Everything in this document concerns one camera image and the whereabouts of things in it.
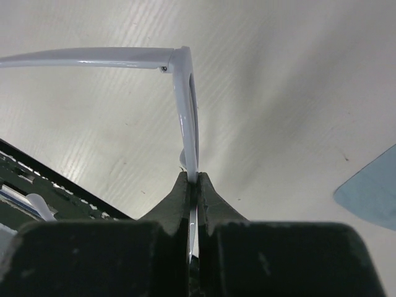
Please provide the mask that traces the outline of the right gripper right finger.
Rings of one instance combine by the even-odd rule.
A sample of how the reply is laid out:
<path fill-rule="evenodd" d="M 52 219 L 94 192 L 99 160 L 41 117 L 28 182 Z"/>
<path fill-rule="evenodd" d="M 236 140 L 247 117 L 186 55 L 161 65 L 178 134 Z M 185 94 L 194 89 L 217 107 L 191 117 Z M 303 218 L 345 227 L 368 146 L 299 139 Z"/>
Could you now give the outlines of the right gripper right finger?
<path fill-rule="evenodd" d="M 252 222 L 197 180 L 204 296 L 384 296 L 360 235 L 334 222 Z"/>

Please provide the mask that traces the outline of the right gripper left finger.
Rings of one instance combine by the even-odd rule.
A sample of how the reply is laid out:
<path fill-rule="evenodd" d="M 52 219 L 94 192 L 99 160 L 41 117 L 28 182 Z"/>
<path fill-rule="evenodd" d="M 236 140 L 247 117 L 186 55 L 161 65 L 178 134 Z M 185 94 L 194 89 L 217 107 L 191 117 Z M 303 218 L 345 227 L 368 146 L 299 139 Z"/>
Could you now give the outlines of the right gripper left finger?
<path fill-rule="evenodd" d="M 26 224 L 1 262 L 2 296 L 187 296 L 190 184 L 139 220 Z"/>

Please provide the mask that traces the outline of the white frame sunglasses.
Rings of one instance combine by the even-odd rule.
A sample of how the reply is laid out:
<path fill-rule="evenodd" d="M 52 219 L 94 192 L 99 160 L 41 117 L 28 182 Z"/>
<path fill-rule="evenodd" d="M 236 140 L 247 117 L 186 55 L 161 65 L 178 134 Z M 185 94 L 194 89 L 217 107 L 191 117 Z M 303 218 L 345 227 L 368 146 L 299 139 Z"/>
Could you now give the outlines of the white frame sunglasses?
<path fill-rule="evenodd" d="M 181 48 L 67 48 L 1 58 L 1 67 L 82 66 L 159 69 L 173 76 L 178 121 L 183 138 L 180 163 L 195 184 L 199 169 L 199 124 L 191 50 Z"/>

